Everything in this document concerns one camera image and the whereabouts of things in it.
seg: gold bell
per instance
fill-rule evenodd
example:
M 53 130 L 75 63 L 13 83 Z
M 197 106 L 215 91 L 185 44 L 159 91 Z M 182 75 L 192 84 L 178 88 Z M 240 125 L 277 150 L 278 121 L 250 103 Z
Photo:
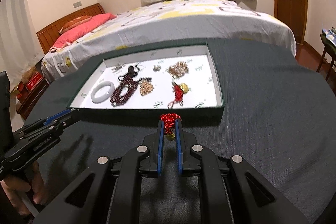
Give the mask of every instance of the gold bell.
M 182 89 L 183 93 L 187 93 L 189 91 L 189 88 L 185 83 L 182 83 L 179 87 Z
M 166 135 L 167 141 L 174 141 L 175 140 L 175 133 L 167 134 Z

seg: pink pillow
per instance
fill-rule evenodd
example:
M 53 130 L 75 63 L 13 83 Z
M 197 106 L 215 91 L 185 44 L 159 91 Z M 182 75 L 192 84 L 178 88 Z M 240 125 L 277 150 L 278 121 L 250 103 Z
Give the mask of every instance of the pink pillow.
M 64 34 L 62 34 L 54 43 L 52 48 L 63 48 L 65 43 L 73 43 L 78 38 L 83 37 L 87 33 L 93 31 L 95 28 L 103 25 L 109 19 L 114 19 L 117 16 L 112 15 L 111 13 L 100 14 L 93 16 L 88 22 L 80 24 L 71 30 L 68 30 Z

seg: light switch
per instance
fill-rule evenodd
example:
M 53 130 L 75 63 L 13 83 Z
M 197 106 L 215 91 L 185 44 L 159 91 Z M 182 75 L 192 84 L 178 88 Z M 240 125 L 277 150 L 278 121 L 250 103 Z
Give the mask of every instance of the light switch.
M 82 3 L 80 1 L 73 4 L 74 8 L 77 8 L 77 7 L 80 7 L 80 6 L 82 6 Z

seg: jewelry tray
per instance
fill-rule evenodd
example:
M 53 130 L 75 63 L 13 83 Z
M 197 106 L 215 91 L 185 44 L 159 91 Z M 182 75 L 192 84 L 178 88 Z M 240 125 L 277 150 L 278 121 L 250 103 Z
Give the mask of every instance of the jewelry tray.
M 159 42 L 116 50 L 93 58 L 95 62 L 89 60 L 87 63 L 95 63 L 94 68 L 90 69 L 87 64 L 80 68 L 82 75 L 86 76 L 67 105 L 70 109 L 77 108 L 91 115 L 141 116 L 156 119 L 161 114 L 172 112 L 182 117 L 222 117 L 224 109 L 222 90 L 211 52 L 204 41 L 201 43 L 198 41 L 194 45 L 193 40 Z M 167 72 L 167 68 L 179 61 L 187 63 L 189 73 L 174 79 Z M 124 66 L 115 71 L 116 66 L 121 64 Z M 139 68 L 139 72 L 133 78 L 134 81 L 151 77 L 151 84 L 154 87 L 151 93 L 141 96 L 139 84 L 124 105 L 113 106 L 110 98 L 101 103 L 92 102 L 91 93 L 97 85 L 110 81 L 116 88 L 120 84 L 118 77 L 126 74 L 129 66 L 135 65 Z M 154 71 L 154 65 L 160 65 L 161 70 Z M 168 109 L 168 103 L 175 99 L 172 82 L 178 85 L 187 84 L 189 91 L 183 95 L 182 106 L 176 103 L 172 109 Z M 96 97 L 103 95 L 108 89 L 108 86 L 101 88 L 97 91 Z

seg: red knotted cord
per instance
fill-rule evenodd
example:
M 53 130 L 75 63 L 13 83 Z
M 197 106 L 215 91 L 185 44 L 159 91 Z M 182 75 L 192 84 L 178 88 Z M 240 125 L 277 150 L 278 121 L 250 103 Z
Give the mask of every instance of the red knotted cord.
M 175 100 L 168 104 L 168 108 L 173 108 L 173 105 L 176 103 L 180 103 L 183 106 L 183 91 L 178 85 L 174 85 L 174 92 L 175 92 Z
M 160 119 L 164 122 L 165 135 L 171 135 L 175 128 L 175 120 L 181 118 L 176 113 L 162 114 Z

